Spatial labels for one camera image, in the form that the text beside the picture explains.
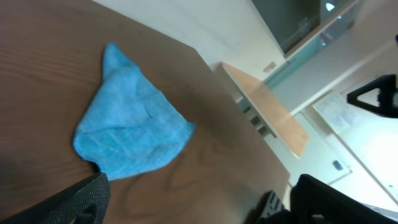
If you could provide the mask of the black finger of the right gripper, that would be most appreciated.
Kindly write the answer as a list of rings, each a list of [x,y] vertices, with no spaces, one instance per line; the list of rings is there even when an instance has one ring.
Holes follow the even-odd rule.
[[[348,104],[364,109],[370,113],[385,118],[397,118],[397,75],[382,75],[368,84],[350,92],[346,96]],[[370,91],[378,89],[377,102],[374,106],[358,100],[358,98]]]

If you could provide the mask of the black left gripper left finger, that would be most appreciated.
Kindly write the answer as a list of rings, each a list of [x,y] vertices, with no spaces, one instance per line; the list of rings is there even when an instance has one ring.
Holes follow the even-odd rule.
[[[98,172],[1,223],[102,224],[110,196],[107,175]]]

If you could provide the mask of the blue cloth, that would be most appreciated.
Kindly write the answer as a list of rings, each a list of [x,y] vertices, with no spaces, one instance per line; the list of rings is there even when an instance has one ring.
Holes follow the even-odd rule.
[[[109,180],[160,169],[189,142],[187,121],[115,43],[104,48],[102,84],[75,130],[72,145]]]

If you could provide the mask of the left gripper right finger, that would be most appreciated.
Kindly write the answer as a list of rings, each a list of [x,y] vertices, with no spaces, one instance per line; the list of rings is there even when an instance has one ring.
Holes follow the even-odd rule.
[[[396,215],[387,217],[308,174],[292,188],[290,210],[270,191],[257,214],[260,224],[397,224]]]

